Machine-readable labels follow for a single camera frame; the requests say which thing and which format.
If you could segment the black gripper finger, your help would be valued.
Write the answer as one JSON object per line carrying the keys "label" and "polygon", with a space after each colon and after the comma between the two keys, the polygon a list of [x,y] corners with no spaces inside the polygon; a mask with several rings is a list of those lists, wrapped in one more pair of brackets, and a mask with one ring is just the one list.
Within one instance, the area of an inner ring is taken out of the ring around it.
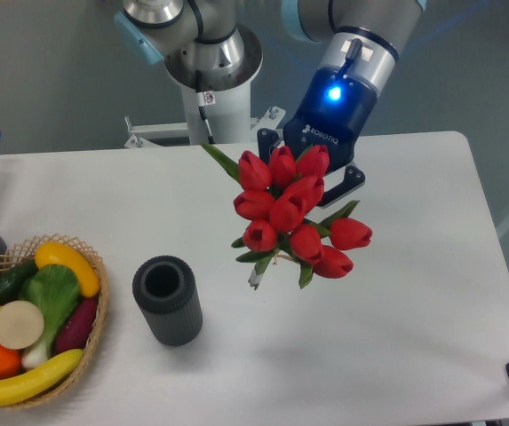
{"label": "black gripper finger", "polygon": [[269,162],[271,153],[283,143],[282,129],[262,128],[257,131],[258,157],[263,162]]}
{"label": "black gripper finger", "polygon": [[318,202],[320,208],[327,208],[336,201],[346,197],[354,190],[364,185],[366,176],[355,164],[349,163],[345,166],[343,178],[340,183],[324,192],[322,199]]}

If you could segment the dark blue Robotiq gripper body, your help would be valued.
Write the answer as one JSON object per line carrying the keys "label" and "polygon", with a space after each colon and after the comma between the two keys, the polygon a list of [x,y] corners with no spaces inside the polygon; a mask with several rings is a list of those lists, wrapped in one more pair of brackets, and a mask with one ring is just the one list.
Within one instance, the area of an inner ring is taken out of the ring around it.
{"label": "dark blue Robotiq gripper body", "polygon": [[295,157],[310,145],[324,145],[330,157],[329,171],[354,159],[354,146],[377,94],[351,77],[340,77],[335,68],[319,69],[293,118],[283,128],[283,138]]}

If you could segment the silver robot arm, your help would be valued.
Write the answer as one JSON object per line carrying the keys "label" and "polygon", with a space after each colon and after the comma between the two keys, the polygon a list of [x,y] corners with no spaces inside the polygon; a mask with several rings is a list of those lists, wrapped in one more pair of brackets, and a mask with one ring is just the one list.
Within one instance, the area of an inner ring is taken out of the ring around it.
{"label": "silver robot arm", "polygon": [[[365,180],[354,147],[425,11],[423,1],[276,1],[269,21],[236,1],[126,1],[115,26],[146,63],[161,63],[180,89],[193,145],[254,141],[263,159],[278,146],[302,154],[325,146],[342,181],[321,206]],[[251,83],[263,50],[293,39],[325,51],[295,114],[271,108],[251,117]]]}

